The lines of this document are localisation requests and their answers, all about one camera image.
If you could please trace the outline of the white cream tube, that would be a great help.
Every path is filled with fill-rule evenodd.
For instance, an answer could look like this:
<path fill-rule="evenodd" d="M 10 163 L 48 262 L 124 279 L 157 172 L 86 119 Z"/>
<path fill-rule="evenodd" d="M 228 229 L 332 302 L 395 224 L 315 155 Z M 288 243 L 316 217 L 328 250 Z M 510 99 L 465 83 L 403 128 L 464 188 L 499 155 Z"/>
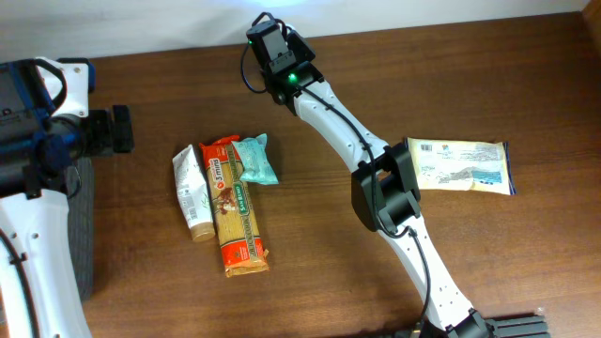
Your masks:
<path fill-rule="evenodd" d="M 208 184 L 202 173 L 192 145 L 182 149 L 172 159 L 177 200 L 192 240 L 201 242 L 215 236 L 214 221 L 209 202 Z"/>

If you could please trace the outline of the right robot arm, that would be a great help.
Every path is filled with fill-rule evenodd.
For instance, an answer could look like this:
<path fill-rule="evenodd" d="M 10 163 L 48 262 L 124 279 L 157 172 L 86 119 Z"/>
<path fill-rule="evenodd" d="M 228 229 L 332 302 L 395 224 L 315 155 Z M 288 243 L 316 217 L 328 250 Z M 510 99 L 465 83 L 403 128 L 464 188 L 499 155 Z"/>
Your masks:
<path fill-rule="evenodd" d="M 340 156 L 351 174 L 355 213 L 391 246 L 417 289 L 423 308 L 412 336 L 497 336 L 494 324 L 456 287 L 427 233 L 405 146 L 390 146 L 358 121 L 313 65 L 315 51 L 283 20 L 262 12 L 246 37 L 266 92 L 313 127 Z"/>

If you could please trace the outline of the yellow white wipes pack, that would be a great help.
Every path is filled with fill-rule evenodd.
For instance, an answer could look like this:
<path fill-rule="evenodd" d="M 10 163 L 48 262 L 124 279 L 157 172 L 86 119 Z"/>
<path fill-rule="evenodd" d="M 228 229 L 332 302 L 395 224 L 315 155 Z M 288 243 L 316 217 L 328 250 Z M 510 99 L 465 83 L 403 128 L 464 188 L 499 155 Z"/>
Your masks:
<path fill-rule="evenodd" d="M 422 190 L 516 194 L 506 142 L 407 138 Z"/>

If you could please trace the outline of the teal snack pouch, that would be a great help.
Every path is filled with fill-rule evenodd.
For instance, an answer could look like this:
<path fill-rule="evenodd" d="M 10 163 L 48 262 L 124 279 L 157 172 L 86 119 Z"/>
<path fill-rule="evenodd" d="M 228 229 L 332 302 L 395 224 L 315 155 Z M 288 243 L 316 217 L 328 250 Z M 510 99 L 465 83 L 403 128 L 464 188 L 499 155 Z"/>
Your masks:
<path fill-rule="evenodd" d="M 240 175 L 242 181 L 261 185 L 277 185 L 279 183 L 267 157 L 267 142 L 266 133 L 233 142 L 243 165 L 243 172 Z"/>

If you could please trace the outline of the orange spaghetti packet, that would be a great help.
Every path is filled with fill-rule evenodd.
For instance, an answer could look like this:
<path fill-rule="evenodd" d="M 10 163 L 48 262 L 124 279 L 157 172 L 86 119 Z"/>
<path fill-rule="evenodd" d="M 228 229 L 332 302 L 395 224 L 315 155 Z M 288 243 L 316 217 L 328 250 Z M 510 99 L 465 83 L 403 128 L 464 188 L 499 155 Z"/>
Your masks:
<path fill-rule="evenodd" d="M 200 146 L 224 273 L 228 277 L 270 269 L 269 251 L 259 234 L 248 185 L 241 180 L 244 166 L 234 148 L 238 140 L 237 135 L 232 135 Z"/>

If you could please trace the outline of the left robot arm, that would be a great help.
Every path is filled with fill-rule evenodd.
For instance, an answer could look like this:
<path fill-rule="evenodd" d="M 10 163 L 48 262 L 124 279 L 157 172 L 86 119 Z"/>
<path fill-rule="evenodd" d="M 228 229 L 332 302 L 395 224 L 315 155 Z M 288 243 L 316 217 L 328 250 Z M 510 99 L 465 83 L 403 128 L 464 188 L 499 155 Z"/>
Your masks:
<path fill-rule="evenodd" d="M 92 109 L 86 58 L 1 66 L 1 301 L 13 337 L 88 337 L 69 250 L 67 171 L 134 149 L 128 106 Z"/>

